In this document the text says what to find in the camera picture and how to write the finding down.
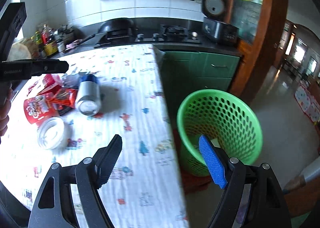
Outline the person's left hand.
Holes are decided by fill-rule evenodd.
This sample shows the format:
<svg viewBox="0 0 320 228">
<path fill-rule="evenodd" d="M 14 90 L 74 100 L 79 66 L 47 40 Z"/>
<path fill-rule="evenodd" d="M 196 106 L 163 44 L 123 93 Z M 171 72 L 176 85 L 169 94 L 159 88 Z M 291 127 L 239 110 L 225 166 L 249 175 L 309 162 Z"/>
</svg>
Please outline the person's left hand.
<svg viewBox="0 0 320 228">
<path fill-rule="evenodd" d="M 12 88 L 9 89 L 7 94 L 7 99 L 5 101 L 5 104 L 1 108 L 0 111 L 0 137 L 4 136 L 8 129 L 8 122 L 9 122 L 9 116 L 8 113 L 11 108 L 11 99 L 13 98 L 13 90 Z"/>
</svg>

